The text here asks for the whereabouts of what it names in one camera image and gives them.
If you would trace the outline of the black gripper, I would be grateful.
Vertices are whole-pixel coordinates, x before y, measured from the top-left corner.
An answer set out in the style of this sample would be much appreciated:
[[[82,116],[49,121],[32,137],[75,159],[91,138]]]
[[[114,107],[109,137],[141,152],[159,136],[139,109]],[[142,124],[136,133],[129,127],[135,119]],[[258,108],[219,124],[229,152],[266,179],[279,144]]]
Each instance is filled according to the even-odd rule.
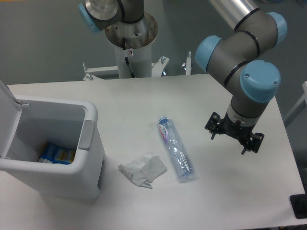
[[[239,122],[234,123],[229,118],[228,113],[226,113],[225,117],[222,119],[216,112],[213,112],[205,126],[205,129],[212,135],[211,140],[214,139],[216,134],[223,135],[224,132],[228,136],[237,139],[243,146],[241,154],[244,155],[246,151],[258,153],[265,137],[262,133],[252,133],[254,126],[255,125],[242,126]]]

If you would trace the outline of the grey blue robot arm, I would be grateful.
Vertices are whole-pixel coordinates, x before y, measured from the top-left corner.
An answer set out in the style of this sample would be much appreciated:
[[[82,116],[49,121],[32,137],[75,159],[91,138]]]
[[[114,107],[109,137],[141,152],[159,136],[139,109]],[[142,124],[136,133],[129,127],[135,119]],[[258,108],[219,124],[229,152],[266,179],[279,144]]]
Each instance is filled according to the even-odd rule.
[[[262,133],[253,128],[275,96],[281,76],[259,59],[287,35],[283,16],[264,13],[251,0],[213,0],[234,34],[226,40],[205,38],[195,53],[196,63],[226,90],[232,99],[224,118],[213,113],[205,128],[213,135],[237,139],[244,151],[258,152]],[[144,11],[142,0],[86,0],[79,12],[92,32],[105,31],[117,52],[120,78],[152,77],[152,58],[145,50],[157,36],[157,22]]]

